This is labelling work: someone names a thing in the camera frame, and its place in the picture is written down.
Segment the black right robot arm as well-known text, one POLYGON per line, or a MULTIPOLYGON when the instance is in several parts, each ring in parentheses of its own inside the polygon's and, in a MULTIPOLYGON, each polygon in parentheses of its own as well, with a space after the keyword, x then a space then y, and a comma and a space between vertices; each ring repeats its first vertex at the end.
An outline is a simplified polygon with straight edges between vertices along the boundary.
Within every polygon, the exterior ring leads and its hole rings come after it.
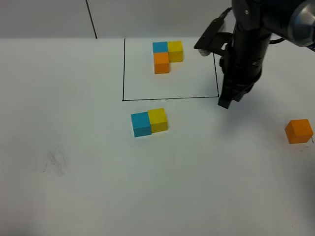
POLYGON ((232 10, 236 23, 220 59, 224 78, 218 105, 224 108, 240 101, 259 80, 273 34, 315 49, 313 0, 234 0, 232 10))

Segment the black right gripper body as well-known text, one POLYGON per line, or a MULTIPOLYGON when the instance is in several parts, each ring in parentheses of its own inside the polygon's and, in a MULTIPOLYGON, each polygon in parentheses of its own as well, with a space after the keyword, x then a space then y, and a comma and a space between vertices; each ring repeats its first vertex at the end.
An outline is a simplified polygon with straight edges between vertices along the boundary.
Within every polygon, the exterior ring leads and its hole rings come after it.
POLYGON ((259 80, 270 38, 264 28, 247 30, 236 22, 223 57, 224 89, 249 87, 259 80))

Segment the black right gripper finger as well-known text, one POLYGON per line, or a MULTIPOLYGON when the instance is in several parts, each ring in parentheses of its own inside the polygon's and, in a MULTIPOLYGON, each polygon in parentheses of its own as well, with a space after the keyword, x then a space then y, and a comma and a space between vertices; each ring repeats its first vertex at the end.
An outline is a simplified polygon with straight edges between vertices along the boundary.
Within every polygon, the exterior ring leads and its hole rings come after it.
POLYGON ((224 75, 218 105, 228 109, 232 101, 240 100, 240 87, 229 76, 224 75))
POLYGON ((233 86, 233 100, 239 102, 243 96, 251 91, 253 84, 235 84, 233 86))

